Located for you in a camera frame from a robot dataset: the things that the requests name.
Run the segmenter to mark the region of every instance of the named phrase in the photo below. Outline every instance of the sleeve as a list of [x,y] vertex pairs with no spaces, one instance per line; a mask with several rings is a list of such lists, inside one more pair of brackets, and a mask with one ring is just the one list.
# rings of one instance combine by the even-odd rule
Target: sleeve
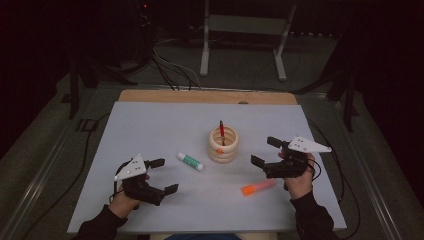
[[311,192],[305,196],[290,200],[296,209],[296,227],[302,240],[336,240],[333,232],[334,221],[327,209],[317,204]]
[[73,240],[109,240],[116,237],[117,229],[127,222],[113,214],[107,205],[102,211],[90,221],[81,224],[76,237]]

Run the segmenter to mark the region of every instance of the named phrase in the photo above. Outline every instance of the human hand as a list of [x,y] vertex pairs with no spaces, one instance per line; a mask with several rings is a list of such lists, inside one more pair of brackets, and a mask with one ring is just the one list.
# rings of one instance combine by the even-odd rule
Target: human hand
[[[313,167],[315,162],[315,157],[310,153],[305,153],[305,154],[309,164],[311,165],[311,167]],[[278,153],[278,156],[284,159],[284,150],[281,150],[281,152]],[[310,191],[312,191],[313,172],[314,170],[308,166],[305,172],[299,177],[283,178],[292,200],[301,198],[305,196],[307,193],[309,193]]]
[[112,202],[109,204],[109,209],[119,218],[126,218],[134,208],[140,205],[141,201],[132,199],[125,195],[122,185],[119,187],[118,193],[113,197]]

